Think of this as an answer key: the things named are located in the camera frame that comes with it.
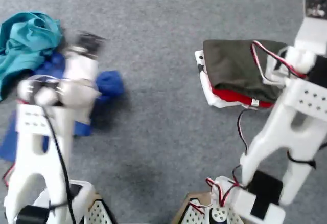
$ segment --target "white robot link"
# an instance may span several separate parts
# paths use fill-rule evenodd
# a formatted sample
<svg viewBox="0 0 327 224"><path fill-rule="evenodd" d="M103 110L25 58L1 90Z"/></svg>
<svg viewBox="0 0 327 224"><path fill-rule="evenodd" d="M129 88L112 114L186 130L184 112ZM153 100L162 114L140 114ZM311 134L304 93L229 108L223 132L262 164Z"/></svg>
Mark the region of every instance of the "white robot link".
<svg viewBox="0 0 327 224"><path fill-rule="evenodd" d="M82 33L66 52L62 79L33 76L18 85L15 171L5 198L8 224L115 223L94 186L69 180L67 173L74 122L90 123L89 114L100 95L95 58L103 41ZM49 137L46 152L44 136ZM36 175L44 177L46 189L33 205L23 206Z"/></svg>
<svg viewBox="0 0 327 224"><path fill-rule="evenodd" d="M190 201L180 224L189 223L189 218L194 224L282 224L285 211L281 205L293 202L315 168L315 154L327 146L323 144L327 135L327 0L305 3L305 18L294 46L280 52L284 58L257 41L251 46L263 82L283 90L263 129L240 158L242 183L223 176L214 181L207 179L212 188L211 204ZM256 55L257 47L268 54L265 73ZM298 114L304 119L295 125ZM289 158L281 181L257 170L260 162L280 148L288 149ZM196 211L203 212L203 220L197 222Z"/></svg>

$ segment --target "gray felt mat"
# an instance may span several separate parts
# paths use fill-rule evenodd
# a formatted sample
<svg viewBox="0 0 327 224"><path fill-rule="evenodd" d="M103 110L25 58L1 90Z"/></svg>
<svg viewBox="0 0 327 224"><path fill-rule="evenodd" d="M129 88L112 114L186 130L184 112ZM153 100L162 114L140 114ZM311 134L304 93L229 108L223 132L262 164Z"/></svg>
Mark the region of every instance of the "gray felt mat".
<svg viewBox="0 0 327 224"><path fill-rule="evenodd" d="M92 136L75 140L70 173L92 182L119 222L127 223L168 223L188 192L208 190L206 177L230 176L244 150L236 128L241 108L217 109L205 101L194 60L202 42L261 38L292 44L302 21L302 0L0 0L0 5L0 21L41 11L62 20L68 40L78 30L108 39L100 68L119 70L126 94L97 116ZM14 98L0 104L0 136ZM244 116L249 140L267 114ZM325 154L319 153L318 170L287 208L286 224L326 223ZM283 151L262 168L281 176L286 163ZM2 162L0 173L8 166ZM0 185L1 205L5 195ZM1 214L0 223L5 223Z"/></svg>

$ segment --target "black cable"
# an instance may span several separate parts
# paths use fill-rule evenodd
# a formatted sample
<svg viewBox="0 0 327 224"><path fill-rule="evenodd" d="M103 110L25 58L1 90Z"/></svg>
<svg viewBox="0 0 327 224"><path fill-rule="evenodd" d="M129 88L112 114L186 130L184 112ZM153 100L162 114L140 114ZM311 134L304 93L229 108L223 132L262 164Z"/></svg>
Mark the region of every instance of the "black cable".
<svg viewBox="0 0 327 224"><path fill-rule="evenodd" d="M63 176L65 178L65 187L66 187L66 194L67 194L67 204L68 204L68 209L69 209L69 213L71 214L71 218L72 218L72 223L73 224L76 224L76 220L75 220L75 217L74 217L74 212L73 212L73 206L72 206L72 195L71 195L71 188L69 186L69 178L68 178L68 172L67 172L67 169L66 169L66 165L65 165L65 161L63 159L63 156L61 154L61 151L60 151L60 147L59 147L59 144L58 144L58 141L57 141L57 137L56 137L56 133L53 129L53 126L51 124L51 121L49 119L49 115L48 113L46 112L45 108L44 107L41 107L43 112L44 112L44 117L46 119L46 121L48 122L49 124L49 127L50 127L50 131L51 131L51 134L53 136L53 139L55 141L55 145L56 145L56 149L57 149L57 152L58 152L58 156L59 156L59 161L60 161L60 164L61 164L61 167L62 167L62 171L63 171Z"/></svg>
<svg viewBox="0 0 327 224"><path fill-rule="evenodd" d="M237 118L237 131L239 132L239 136L241 137L241 139L242 139L242 141L244 143L244 146L245 146L245 155L247 155L248 145L247 145L247 143L246 143L246 141L245 141L245 139L244 139L244 137L242 135L241 117L242 117L243 113L245 111L247 111L247 110L249 110L249 109L244 109L243 111L241 111L241 113L239 114L239 117Z"/></svg>
<svg viewBox="0 0 327 224"><path fill-rule="evenodd" d="M310 165L312 168L317 169L317 164L315 160L309 160L309 161L304 161L304 160L296 160L294 158L291 157L290 155L290 151L287 151L287 157L290 161L294 162L294 163L298 163L298 164L308 164Z"/></svg>
<svg viewBox="0 0 327 224"><path fill-rule="evenodd" d="M325 149L327 147L327 142L323 143L320 147L319 147L319 151Z"/></svg>

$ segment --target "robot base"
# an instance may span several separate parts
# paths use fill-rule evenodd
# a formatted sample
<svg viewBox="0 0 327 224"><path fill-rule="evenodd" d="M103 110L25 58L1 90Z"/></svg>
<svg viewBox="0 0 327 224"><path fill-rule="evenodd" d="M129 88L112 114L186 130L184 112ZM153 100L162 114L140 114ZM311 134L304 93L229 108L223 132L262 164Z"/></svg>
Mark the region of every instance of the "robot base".
<svg viewBox="0 0 327 224"><path fill-rule="evenodd" d="M215 183L226 193L234 181L220 176ZM282 224L285 218L285 211L272 203L264 219L253 216L256 196L240 187L232 188L223 207L213 197L212 192L189 193L171 224Z"/></svg>
<svg viewBox="0 0 327 224"><path fill-rule="evenodd" d="M203 213L190 205L190 202L196 205L209 205L210 197L210 192L189 193L171 224L249 224L236 215L232 208L227 205L222 208L212 205L207 207L207 210L200 208Z"/></svg>
<svg viewBox="0 0 327 224"><path fill-rule="evenodd" d="M94 186L89 182L70 180L73 199L73 210L76 222L79 224L117 224L116 219L100 195L96 194ZM47 208L49 194L45 189L35 200L34 206ZM52 224L55 216L50 213L47 224ZM71 224L68 212L65 224Z"/></svg>

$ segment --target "cable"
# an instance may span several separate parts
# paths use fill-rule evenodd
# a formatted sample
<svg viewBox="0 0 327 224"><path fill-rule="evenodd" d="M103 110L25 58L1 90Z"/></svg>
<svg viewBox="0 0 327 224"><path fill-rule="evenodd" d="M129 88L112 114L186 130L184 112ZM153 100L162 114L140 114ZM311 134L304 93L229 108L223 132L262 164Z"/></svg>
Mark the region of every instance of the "cable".
<svg viewBox="0 0 327 224"><path fill-rule="evenodd" d="M323 143L320 147L319 147L319 151L325 149L327 147L327 142Z"/></svg>
<svg viewBox="0 0 327 224"><path fill-rule="evenodd" d="M247 110L249 109L244 109L243 111L241 111L241 113L239 114L238 118L237 118L237 131L239 132L239 136L241 137L243 143L244 143L244 146L245 146L245 155L247 155L247 151L248 151L248 145L247 145L247 142L243 136L243 133L242 133L242 128L241 128L241 118L242 118L242 115L244 114L244 112L246 112Z"/></svg>
<svg viewBox="0 0 327 224"><path fill-rule="evenodd" d="M237 180L237 178L236 178L236 176L235 176L235 171L238 169L238 168L240 168L241 167L241 165L239 164L238 166L236 166L233 170L232 170L232 175L233 175L233 179L234 179L234 181L235 181L235 183L236 184L240 184L240 182Z"/></svg>
<svg viewBox="0 0 327 224"><path fill-rule="evenodd" d="M13 171L15 168L15 163L13 163L10 168L6 171L6 173L2 176L2 180L5 183L6 187L9 187L8 181L7 181L7 176Z"/></svg>
<svg viewBox="0 0 327 224"><path fill-rule="evenodd" d="M58 156L59 156L59 161L60 161L62 171L63 171L63 176L65 178L65 186L66 186L66 194L67 194L67 202L68 202L69 213L71 214L72 223L76 224L76 220L75 220L74 212L73 212L73 206L72 206L72 201L73 200L72 200L72 195L71 195L71 189L70 189L70 186L69 186L69 178L68 178L68 172L67 172L67 169L66 169L65 161L64 161L63 156L61 154L60 147L59 147L57 137L56 137L56 133L55 133L55 131L53 129L53 126L51 124L51 121L49 119L49 115L46 112L44 107L41 107L41 108L42 108L42 110L44 112L44 117L45 117L46 121L48 122L52 137L53 137L55 145L56 145L56 149L57 149Z"/></svg>
<svg viewBox="0 0 327 224"><path fill-rule="evenodd" d="M224 205L225 205L225 202L226 202L226 199L227 199L227 197L228 197L228 195L229 195L229 193L230 193L230 191L234 188L234 187L239 187L240 185L239 184L237 184L237 183L235 183L235 184L233 184L228 190L227 190L227 192L224 194L224 196L223 196L223 199L221 200L221 207L224 207Z"/></svg>
<svg viewBox="0 0 327 224"><path fill-rule="evenodd" d="M256 65L258 66L258 69L259 69L259 72L260 72L260 75L261 77L268 83L268 84L272 84L272 85L276 85L276 84L279 84L278 82L274 82L270 79L268 79L265 75L264 75L264 72L261 68L261 65L260 65L260 62L259 62L259 59L258 59L258 55L256 54L256 50L255 50L255 47L259 47L260 49L262 49L266 54L270 55L271 57L273 57L275 60L277 60L278 62L280 62L281 64L283 64L284 66L286 66L286 68L296 77L298 78L304 78L306 75L303 74L303 73L300 73L298 71L296 71L294 69L293 66L289 65L285 59L281 58L280 56L274 54L272 51L269 51L268 49L266 49L260 42L258 41L253 41L252 44L251 44L251 53L252 53L252 56L254 58L254 61L256 63Z"/></svg>
<svg viewBox="0 0 327 224"><path fill-rule="evenodd" d="M309 161L304 161L304 160L296 160L293 157L291 157L290 151L287 151L287 157L290 161L298 164L308 164L312 168L317 169L317 164L315 160L309 160Z"/></svg>

